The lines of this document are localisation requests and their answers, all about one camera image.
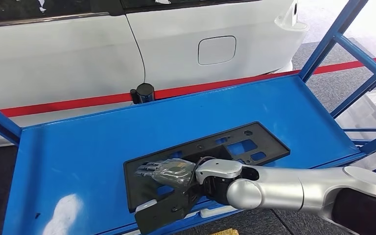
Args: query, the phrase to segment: red line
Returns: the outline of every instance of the red line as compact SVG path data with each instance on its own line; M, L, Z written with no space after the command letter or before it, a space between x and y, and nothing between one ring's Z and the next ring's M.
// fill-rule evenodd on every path
M334 65L325 65L320 66L315 70L314 74L321 74L326 72L334 72L340 70L348 70L363 67L364 65L359 61L351 61L345 62L341 64L334 64ZM220 81L220 82L211 82L205 84L198 84L198 85L191 85L185 87L177 87L177 88L170 88L155 91L155 97L157 99L168 98L178 95L184 94L192 94L196 92L203 92L208 90L213 90L217 88L223 88L233 85L239 85L248 82L255 82L264 79L269 79L273 77L280 77L285 75L297 74L300 70L294 70L289 72L280 72L280 73L273 73L273 74L264 74L259 76L253 77L245 77L227 81ZM17 117L17 116L24 116L24 115L31 115L31 114L40 114L40 113L47 113L53 111L61 111L61 110L68 110L68 109L77 109L77 108L84 108L90 106L97 106L97 105L104 105L104 104L114 104L120 103L125 101L131 101L131 97L129 93L123 94L112 94L112 95L104 95L104 96L97 96L97 97L90 97L84 99L75 99L75 100L67 100L67 101L59 101L59 102L52 102L52 103L45 103L45 104L35 104L35 105L28 105L28 106L21 106L21 107L14 107L14 108L7 108L1 109L0 111L6 115L7 117Z

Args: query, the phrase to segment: clear plastic bag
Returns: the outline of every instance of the clear plastic bag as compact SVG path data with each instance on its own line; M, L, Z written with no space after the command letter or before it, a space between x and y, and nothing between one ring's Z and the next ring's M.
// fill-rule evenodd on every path
M174 188L183 188L188 185L195 164L182 159L174 158L159 162L149 162L138 167L135 174L150 176L160 184Z

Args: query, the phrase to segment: car door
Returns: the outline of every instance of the car door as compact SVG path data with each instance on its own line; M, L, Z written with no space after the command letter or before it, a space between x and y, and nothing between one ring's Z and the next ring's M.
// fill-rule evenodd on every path
M119 1L0 1L0 109L48 104L40 114L14 114L18 125L129 105L53 112L51 103L127 93L143 80L142 58Z
M122 0L155 89L289 66L308 30L297 0Z

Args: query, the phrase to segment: car window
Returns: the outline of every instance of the car window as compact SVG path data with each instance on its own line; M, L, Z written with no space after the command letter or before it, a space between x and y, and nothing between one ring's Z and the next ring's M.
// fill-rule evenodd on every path
M121 0L126 13L217 5L256 0Z
M0 0L0 22L97 12L123 12L118 0Z

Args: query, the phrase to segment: silver robotic arm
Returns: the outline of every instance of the silver robotic arm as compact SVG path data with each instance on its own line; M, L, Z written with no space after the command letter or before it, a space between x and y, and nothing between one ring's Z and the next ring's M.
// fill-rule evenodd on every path
M195 175L210 199L237 209L310 212L354 234L376 235L376 173L366 169L282 169L214 159Z

